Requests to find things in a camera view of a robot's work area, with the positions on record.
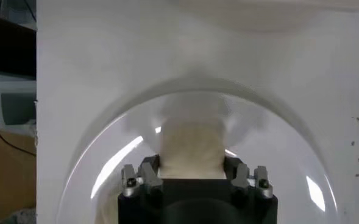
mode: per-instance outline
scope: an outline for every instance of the black cable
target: black cable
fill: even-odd
[[[26,6],[27,6],[27,9],[29,9],[30,14],[32,14],[32,17],[33,17],[34,21],[37,22],[37,20],[35,19],[35,16],[34,16],[32,8],[30,7],[30,5],[27,3],[26,0],[23,0],[23,1],[25,2]]]
[[[17,150],[19,150],[19,151],[21,151],[21,152],[27,153],[27,154],[32,155],[32,156],[36,156],[36,154],[34,154],[34,153],[32,153],[32,152],[29,152],[29,151],[27,151],[27,150],[21,149],[21,148],[15,146],[15,145],[9,143],[6,139],[3,138],[3,136],[2,136],[1,134],[0,134],[0,138],[1,138],[7,145],[13,147],[14,149],[17,149]]]

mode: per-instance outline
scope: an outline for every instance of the silver bracket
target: silver bracket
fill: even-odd
[[[235,187],[235,189],[239,189],[247,194],[249,183],[247,181],[250,174],[250,170],[247,167],[247,164],[241,163],[239,164],[236,172],[236,177],[231,181],[231,184]]]
[[[163,180],[157,177],[150,163],[143,163],[140,166],[139,173],[143,179],[147,194],[151,194],[152,190],[163,190]]]

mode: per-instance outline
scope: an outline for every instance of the glass dome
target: glass dome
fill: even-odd
[[[109,123],[74,166],[57,223],[117,223],[121,169],[156,154],[172,165],[160,169],[164,178],[224,178],[225,156],[240,158],[251,173],[266,166],[279,199],[277,223],[339,223],[327,174],[308,142],[272,111],[207,91],[157,97]]]

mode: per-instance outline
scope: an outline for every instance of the bolt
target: bolt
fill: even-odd
[[[269,188],[269,181],[266,179],[260,179],[259,180],[259,186],[261,188]]]
[[[137,181],[135,178],[129,178],[127,181],[126,181],[126,186],[127,187],[134,187],[136,186],[137,184]]]

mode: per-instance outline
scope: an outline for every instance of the metal clamp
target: metal clamp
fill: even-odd
[[[258,166],[254,170],[255,188],[261,198],[272,198],[272,185],[267,177],[265,166]]]
[[[135,170],[130,164],[126,164],[121,171],[123,195],[125,197],[137,196],[140,191],[140,183],[137,180]]]

